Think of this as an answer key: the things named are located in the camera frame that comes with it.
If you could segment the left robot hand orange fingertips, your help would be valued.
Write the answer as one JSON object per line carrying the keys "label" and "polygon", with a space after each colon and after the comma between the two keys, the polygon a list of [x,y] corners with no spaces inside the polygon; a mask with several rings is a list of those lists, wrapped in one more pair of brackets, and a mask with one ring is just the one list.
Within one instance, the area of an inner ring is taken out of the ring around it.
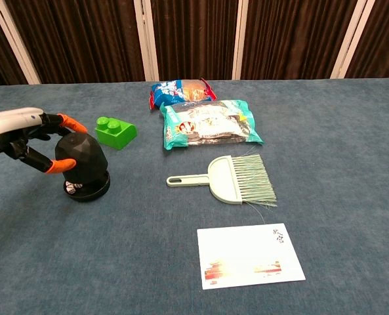
{"label": "left robot hand orange fingertips", "polygon": [[87,128],[66,114],[48,114],[41,108],[19,108],[0,112],[0,153],[46,174],[73,169],[73,158],[49,159],[28,146],[28,140],[48,141],[51,134],[65,136],[72,131],[86,133]]}

